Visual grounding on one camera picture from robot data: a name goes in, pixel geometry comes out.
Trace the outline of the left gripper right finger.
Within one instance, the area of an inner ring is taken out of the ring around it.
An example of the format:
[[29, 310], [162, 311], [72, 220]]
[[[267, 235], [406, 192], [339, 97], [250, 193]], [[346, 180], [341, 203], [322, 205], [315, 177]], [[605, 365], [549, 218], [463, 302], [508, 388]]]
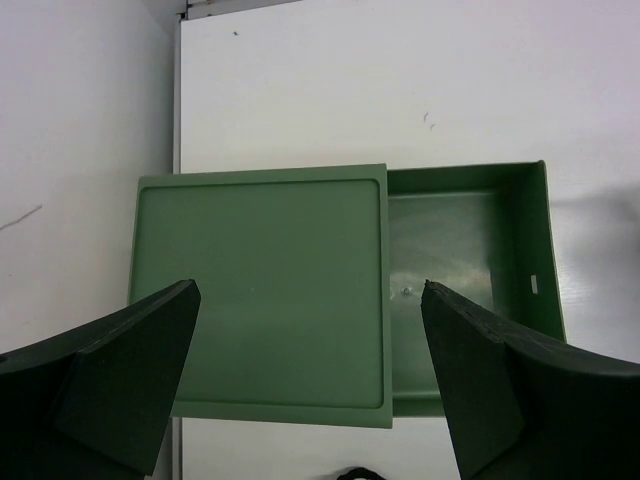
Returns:
[[427, 281], [421, 314], [463, 479], [636, 479], [639, 366]]

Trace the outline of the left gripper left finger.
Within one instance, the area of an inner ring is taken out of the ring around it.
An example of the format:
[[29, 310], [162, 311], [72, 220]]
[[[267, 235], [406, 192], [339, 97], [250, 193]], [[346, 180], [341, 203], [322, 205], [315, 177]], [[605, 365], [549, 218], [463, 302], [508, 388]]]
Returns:
[[152, 475], [200, 302], [182, 280], [2, 354], [2, 478]]

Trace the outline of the green top drawer box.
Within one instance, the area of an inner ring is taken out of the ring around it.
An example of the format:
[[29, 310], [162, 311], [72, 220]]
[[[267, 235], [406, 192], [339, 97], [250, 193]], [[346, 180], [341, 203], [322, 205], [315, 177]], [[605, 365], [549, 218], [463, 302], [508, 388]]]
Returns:
[[563, 339], [543, 162], [146, 176], [129, 299], [201, 294], [171, 413], [388, 428], [442, 414], [426, 281]]

